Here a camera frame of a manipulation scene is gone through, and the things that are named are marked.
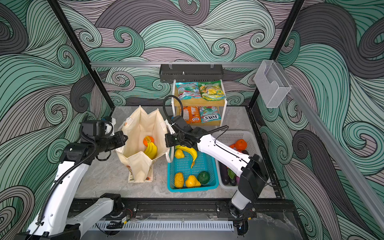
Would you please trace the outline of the blue-red candy bag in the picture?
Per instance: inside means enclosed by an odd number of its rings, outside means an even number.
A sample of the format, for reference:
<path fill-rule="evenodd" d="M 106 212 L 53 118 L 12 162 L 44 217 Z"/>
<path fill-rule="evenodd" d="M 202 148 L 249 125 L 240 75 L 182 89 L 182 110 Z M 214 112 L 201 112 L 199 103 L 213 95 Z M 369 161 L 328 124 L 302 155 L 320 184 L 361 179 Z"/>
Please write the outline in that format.
<path fill-rule="evenodd" d="M 202 97 L 197 82 L 176 83 L 176 88 L 180 100 L 200 99 Z"/>

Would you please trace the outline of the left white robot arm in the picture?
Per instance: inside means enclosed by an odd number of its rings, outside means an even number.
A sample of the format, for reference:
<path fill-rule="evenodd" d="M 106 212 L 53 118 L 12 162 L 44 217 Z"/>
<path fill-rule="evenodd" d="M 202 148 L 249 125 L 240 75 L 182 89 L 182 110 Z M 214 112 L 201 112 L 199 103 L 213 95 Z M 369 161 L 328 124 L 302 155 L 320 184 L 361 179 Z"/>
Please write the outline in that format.
<path fill-rule="evenodd" d="M 89 138 L 81 133 L 80 143 L 70 143 L 60 157 L 58 176 L 49 190 L 38 215 L 28 230 L 16 240 L 79 240 L 106 215 L 119 217 L 124 206 L 119 194 L 103 194 L 94 204 L 68 218 L 75 193 L 92 161 L 99 153 L 124 146 L 128 137 L 118 131 L 112 136 Z"/>

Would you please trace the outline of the yellow banana bunch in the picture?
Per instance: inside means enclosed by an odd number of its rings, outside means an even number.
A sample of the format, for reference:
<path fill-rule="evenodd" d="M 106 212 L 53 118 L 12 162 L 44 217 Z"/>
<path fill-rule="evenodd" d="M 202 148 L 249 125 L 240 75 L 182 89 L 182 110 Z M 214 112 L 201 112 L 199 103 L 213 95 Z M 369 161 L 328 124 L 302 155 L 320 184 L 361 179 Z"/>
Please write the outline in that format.
<path fill-rule="evenodd" d="M 147 148 L 144 151 L 144 154 L 148 156 L 151 160 L 153 160 L 156 158 L 157 152 L 158 152 L 157 146 L 154 143 L 150 142 L 148 143 Z"/>

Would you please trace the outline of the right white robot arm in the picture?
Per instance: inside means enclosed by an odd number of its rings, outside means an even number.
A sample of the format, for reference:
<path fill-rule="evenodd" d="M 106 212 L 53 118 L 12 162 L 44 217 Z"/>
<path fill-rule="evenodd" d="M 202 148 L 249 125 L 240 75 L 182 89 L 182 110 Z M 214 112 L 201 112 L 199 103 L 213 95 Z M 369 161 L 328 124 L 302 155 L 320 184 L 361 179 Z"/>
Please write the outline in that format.
<path fill-rule="evenodd" d="M 235 210 L 242 211 L 249 203 L 258 200 L 268 183 L 268 171 L 261 156 L 238 152 L 218 141 L 210 132 L 167 133 L 165 142 L 167 147 L 181 145 L 195 148 L 229 167 L 240 178 L 238 190 L 231 200 L 231 207 Z"/>

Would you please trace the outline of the orange fruit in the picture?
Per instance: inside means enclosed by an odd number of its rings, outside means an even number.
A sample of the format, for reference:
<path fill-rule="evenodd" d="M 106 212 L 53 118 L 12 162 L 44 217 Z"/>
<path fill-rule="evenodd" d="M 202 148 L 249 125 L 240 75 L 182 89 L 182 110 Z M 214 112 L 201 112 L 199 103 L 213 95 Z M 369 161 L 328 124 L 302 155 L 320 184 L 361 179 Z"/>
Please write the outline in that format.
<path fill-rule="evenodd" d="M 145 147 L 148 146 L 149 143 L 154 143 L 155 140 L 153 137 L 151 136 L 146 136 L 144 139 L 143 139 L 143 144 L 145 145 Z"/>

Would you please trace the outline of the floral canvas tote bag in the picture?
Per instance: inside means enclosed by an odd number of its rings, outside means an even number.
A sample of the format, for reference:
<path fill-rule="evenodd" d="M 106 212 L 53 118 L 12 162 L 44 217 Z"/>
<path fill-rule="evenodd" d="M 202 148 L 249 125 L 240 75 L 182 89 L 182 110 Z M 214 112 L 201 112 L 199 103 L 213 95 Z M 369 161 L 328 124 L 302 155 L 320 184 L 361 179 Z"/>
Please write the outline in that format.
<path fill-rule="evenodd" d="M 129 170 L 130 183 L 153 181 L 153 165 L 157 159 L 165 156 L 170 162 L 170 148 L 166 147 L 165 134 L 168 122 L 158 109 L 147 113 L 141 106 L 122 123 L 119 130 L 128 136 L 123 147 L 116 150 L 120 162 Z M 154 138 L 158 148 L 157 156 L 151 160 L 144 154 L 147 147 L 143 144 L 146 136 Z"/>

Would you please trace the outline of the green-yellow candy bag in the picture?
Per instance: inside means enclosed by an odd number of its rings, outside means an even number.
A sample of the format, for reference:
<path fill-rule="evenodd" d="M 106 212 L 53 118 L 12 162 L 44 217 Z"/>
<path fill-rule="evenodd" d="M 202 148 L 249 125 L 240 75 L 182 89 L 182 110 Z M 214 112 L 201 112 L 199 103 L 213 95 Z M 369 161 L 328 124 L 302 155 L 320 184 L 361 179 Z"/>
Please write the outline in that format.
<path fill-rule="evenodd" d="M 198 87 L 202 98 L 207 101 L 220 101 L 226 98 L 221 81 L 200 82 Z"/>

